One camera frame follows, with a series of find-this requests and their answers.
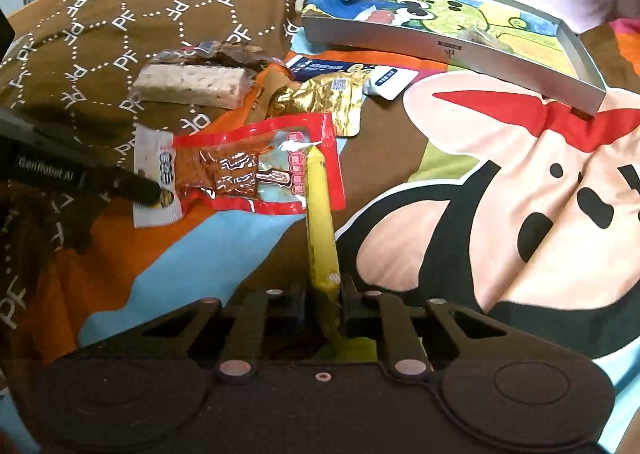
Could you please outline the yellow cracker snack packet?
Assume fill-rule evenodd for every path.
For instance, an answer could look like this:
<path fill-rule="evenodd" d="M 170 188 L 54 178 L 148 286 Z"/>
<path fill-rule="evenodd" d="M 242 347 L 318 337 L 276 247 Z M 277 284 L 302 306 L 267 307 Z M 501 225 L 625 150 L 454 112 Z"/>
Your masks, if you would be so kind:
<path fill-rule="evenodd" d="M 317 146 L 306 154 L 306 228 L 310 282 L 316 294 L 318 320 L 332 349 L 340 343 L 342 279 L 334 240 L 326 158 Z"/>

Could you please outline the red spicy tofu snack packet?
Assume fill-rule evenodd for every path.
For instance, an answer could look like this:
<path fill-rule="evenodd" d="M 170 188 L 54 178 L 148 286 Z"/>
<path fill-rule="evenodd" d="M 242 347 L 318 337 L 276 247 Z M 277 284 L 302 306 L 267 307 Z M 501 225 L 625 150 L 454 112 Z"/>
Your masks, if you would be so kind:
<path fill-rule="evenodd" d="M 275 117 L 228 132 L 178 136 L 139 125 L 134 171 L 160 185 L 151 206 L 135 203 L 137 229 L 178 222 L 194 203 L 215 211 L 268 215 L 305 212 L 311 149 L 324 158 L 330 206 L 346 207 L 337 141 L 329 114 Z"/>

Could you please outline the clear rice cracker bar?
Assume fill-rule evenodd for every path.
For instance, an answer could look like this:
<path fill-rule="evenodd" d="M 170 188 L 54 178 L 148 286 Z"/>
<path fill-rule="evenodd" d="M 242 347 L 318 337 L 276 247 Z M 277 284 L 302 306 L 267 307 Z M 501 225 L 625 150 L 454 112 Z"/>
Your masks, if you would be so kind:
<path fill-rule="evenodd" d="M 150 64 L 130 93 L 142 102 L 171 102 L 235 109 L 250 91 L 256 73 L 240 67 Z"/>

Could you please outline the gold foil snack packet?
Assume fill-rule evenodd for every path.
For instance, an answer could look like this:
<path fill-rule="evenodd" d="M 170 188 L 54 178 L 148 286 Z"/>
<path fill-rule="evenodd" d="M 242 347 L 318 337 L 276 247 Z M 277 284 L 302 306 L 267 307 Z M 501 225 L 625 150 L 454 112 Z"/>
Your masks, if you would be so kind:
<path fill-rule="evenodd" d="M 335 135 L 354 137 L 360 132 L 366 94 L 360 79 L 338 79 L 335 74 L 295 81 L 292 73 L 272 65 L 255 83 L 257 96 L 248 122 L 297 114 L 330 114 Z"/>

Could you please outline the brown PF patterned pillow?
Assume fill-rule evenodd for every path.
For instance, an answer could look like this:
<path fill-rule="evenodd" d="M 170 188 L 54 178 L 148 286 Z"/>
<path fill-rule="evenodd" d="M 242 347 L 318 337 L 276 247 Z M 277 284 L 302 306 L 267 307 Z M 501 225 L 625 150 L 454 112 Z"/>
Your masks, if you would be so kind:
<path fill-rule="evenodd" d="M 162 50 L 247 42 L 283 57 L 299 26 L 296 0 L 35 0 L 10 18 L 1 105 L 104 161 L 130 167 L 138 125 L 195 133 L 219 115 L 129 96 Z"/>

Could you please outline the colourful cartoon bedsheet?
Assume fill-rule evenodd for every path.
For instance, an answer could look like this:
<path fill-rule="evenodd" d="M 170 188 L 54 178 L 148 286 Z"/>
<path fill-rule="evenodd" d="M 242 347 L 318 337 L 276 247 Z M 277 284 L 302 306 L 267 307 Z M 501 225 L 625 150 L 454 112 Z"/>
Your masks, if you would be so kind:
<path fill-rule="evenodd" d="M 639 97 L 591 118 L 427 62 L 336 136 L 341 279 L 398 296 L 432 365 L 332 349 L 306 209 L 134 202 L 1 179 L 1 448 L 20 453 L 634 453 Z M 282 363 L 224 379 L 227 305 L 306 287 Z"/>

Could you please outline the dark brown snack wrapper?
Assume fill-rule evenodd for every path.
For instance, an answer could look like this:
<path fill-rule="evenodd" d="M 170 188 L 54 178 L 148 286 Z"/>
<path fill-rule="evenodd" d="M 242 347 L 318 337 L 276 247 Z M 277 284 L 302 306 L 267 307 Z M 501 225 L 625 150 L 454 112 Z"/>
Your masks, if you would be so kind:
<path fill-rule="evenodd" d="M 150 64 L 240 67 L 255 72 L 271 64 L 280 64 L 261 47 L 246 42 L 205 41 L 177 50 L 163 50 L 149 60 Z"/>

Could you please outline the blue white snack sachet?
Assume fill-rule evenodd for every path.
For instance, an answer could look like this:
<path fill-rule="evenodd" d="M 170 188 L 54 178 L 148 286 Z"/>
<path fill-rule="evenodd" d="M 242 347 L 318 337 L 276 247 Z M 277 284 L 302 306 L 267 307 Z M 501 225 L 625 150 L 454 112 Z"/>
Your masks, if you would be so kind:
<path fill-rule="evenodd" d="M 338 79 L 360 79 L 367 96 L 386 100 L 397 98 L 419 76 L 418 70 L 391 65 L 343 62 L 326 58 L 297 55 L 286 63 L 296 81 L 304 82 L 318 76 L 335 74 Z"/>

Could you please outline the grey cardboard box lid tray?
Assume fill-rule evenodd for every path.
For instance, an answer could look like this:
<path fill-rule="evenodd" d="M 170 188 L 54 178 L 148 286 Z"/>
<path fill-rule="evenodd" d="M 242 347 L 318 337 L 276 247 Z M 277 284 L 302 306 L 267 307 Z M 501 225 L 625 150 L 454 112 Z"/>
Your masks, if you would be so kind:
<path fill-rule="evenodd" d="M 306 0 L 308 41 L 434 60 L 597 114 L 600 70 L 559 18 L 513 0 Z"/>

